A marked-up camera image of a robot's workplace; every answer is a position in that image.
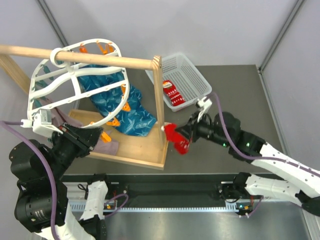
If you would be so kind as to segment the red christmas sock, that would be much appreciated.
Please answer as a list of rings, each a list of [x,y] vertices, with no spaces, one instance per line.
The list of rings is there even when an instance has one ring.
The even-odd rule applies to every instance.
[[[167,123],[161,127],[166,139],[173,143],[175,150],[181,155],[184,155],[189,151],[190,141],[181,133],[178,133],[177,129],[178,126],[175,123]]]
[[[162,82],[162,88],[165,95],[170,99],[172,106],[176,107],[186,102],[184,97],[170,80],[164,80]]]

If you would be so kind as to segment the white round clip hanger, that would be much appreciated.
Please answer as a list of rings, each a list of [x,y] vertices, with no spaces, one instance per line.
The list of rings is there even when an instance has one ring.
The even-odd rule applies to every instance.
[[[110,40],[102,38],[88,39],[82,42],[78,42],[64,48],[55,48],[49,52],[49,59],[42,60],[40,64],[35,68],[30,80],[30,87],[28,93],[28,106],[27,106],[27,119],[31,119],[32,116],[40,109],[43,110],[52,110],[53,108],[70,104],[75,101],[78,101],[83,98],[89,98],[92,95],[99,94],[101,92],[107,92],[113,88],[120,87],[121,85],[126,85],[126,91],[124,97],[121,97],[119,105],[115,110],[109,112],[105,118],[98,122],[93,122],[88,125],[85,125],[85,128],[94,128],[106,124],[108,121],[111,121],[116,115],[122,110],[123,106],[127,102],[129,97],[130,83],[127,76],[127,71],[124,67],[111,66],[108,63],[103,68],[86,68],[87,65],[83,60],[63,60],[62,63],[58,63],[56,56],[58,53],[71,53],[75,48],[85,48],[87,44],[96,43],[99,48],[102,47],[102,43],[106,47],[112,48],[113,51],[107,53],[108,57],[121,57],[121,51],[119,47]],[[110,75],[117,72],[122,72],[124,74],[124,80],[121,80],[116,83],[105,85],[99,88],[96,88],[91,91],[82,92],[82,88],[79,84],[78,77],[88,76],[88,75]],[[64,84],[67,81],[72,82],[74,89],[74,95],[66,99],[62,99],[56,102],[46,104],[42,107],[34,108],[33,99],[46,97],[47,95],[54,92],[60,85]]]

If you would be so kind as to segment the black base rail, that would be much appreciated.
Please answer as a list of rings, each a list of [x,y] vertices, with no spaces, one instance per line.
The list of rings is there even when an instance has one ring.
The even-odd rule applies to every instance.
[[[235,174],[106,174],[105,200],[123,208],[205,208],[261,199]]]

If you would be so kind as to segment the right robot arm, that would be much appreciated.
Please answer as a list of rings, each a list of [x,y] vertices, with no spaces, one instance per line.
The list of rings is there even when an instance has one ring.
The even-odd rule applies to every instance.
[[[237,197],[275,198],[291,202],[314,216],[320,215],[320,172],[285,155],[263,138],[242,130],[240,120],[231,113],[218,113],[214,119],[204,115],[201,120],[194,113],[174,132],[186,144],[202,138],[221,145],[228,148],[233,158],[280,177],[277,180],[240,172],[233,180]]]

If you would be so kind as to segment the mauve grey cloth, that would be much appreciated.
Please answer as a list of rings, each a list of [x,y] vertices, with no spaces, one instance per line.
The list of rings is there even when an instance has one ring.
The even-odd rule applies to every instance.
[[[64,112],[62,112],[59,108],[55,107],[50,110],[51,111],[51,121],[55,127],[59,127],[63,123],[67,123],[74,127],[82,127],[83,124],[68,116]],[[111,142],[103,142],[102,139],[98,140],[93,152],[105,155],[115,156],[117,154],[119,148],[119,143],[116,140],[112,140]]]

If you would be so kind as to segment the wooden hanging rack frame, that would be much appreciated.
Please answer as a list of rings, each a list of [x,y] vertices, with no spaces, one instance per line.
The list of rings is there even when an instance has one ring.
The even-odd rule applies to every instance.
[[[0,65],[15,82],[22,80],[24,84],[29,84],[30,87],[31,79],[25,75],[11,57],[21,56],[48,60],[50,51],[52,50],[2,44],[0,46]],[[151,169],[164,169],[168,150],[168,141],[165,133],[161,130],[161,127],[166,124],[164,117],[164,100],[162,97],[162,58],[159,55],[156,55],[152,60],[148,60],[81,52],[61,52],[57,54],[55,59],[57,61],[83,60],[84,63],[87,64],[85,66],[86,68],[104,68],[107,64],[111,64],[112,67],[151,70],[153,72],[153,76],[155,78],[154,94],[157,121],[150,131],[150,136],[128,136],[124,133],[120,133],[115,130],[114,127],[107,124],[97,126],[102,127],[104,131],[110,131],[111,138],[119,143],[119,147],[116,155],[91,152],[89,157]],[[83,124],[82,128],[104,118],[97,112],[79,109],[71,109],[68,115],[81,122]]]

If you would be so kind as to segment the blue leaf-pattern cloth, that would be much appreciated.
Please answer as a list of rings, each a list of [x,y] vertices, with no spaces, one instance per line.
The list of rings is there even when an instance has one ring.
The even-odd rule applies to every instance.
[[[106,85],[114,84],[125,79],[122,72],[107,75],[84,75],[79,76],[79,84],[84,91],[92,91]],[[90,101],[98,112],[103,116],[114,111],[121,102],[123,96],[122,89],[115,87],[109,91],[97,93],[89,97]],[[127,103],[129,111],[121,110],[115,118],[119,121],[119,126],[115,129],[123,134],[134,137],[146,137],[155,123],[156,118],[149,113],[141,104],[142,93],[133,85],[129,86],[129,96]]]

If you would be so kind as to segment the white perforated plastic basket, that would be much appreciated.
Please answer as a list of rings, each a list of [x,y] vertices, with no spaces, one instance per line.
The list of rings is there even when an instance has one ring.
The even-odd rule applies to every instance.
[[[171,54],[162,59],[162,77],[163,80],[171,81],[185,100],[183,104],[173,106],[169,97],[164,94],[163,100],[172,112],[193,105],[212,92],[209,82],[182,53]]]

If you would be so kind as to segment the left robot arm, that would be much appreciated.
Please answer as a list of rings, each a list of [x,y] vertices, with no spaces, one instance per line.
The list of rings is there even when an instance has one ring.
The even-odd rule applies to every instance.
[[[104,240],[104,203],[113,194],[113,185],[105,175],[93,175],[85,188],[84,211],[76,219],[62,182],[71,163],[94,150],[103,128],[64,123],[59,130],[52,134],[52,147],[24,139],[11,150],[10,170],[19,189],[14,216],[28,231],[46,240]]]

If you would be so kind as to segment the orange clothes peg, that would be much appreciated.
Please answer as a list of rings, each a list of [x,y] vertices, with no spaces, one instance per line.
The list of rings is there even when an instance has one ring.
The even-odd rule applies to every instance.
[[[100,138],[104,143],[109,143],[112,141],[111,137],[106,132],[102,132]]]
[[[122,84],[121,85],[122,97],[125,96],[126,90],[127,90],[126,85]],[[125,112],[130,112],[131,111],[131,107],[130,107],[130,105],[129,105],[129,103],[127,101],[125,102],[124,106],[122,107],[122,110],[125,111]]]
[[[112,120],[108,121],[106,124],[108,126],[112,126],[112,127],[119,127],[121,125],[119,120],[116,117],[114,117]]]

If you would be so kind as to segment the teal clothes peg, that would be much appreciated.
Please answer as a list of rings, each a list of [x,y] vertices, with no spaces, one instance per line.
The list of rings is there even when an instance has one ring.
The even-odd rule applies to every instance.
[[[34,108],[40,108],[40,107],[44,106],[46,103],[45,97],[33,98],[32,100],[33,100]]]

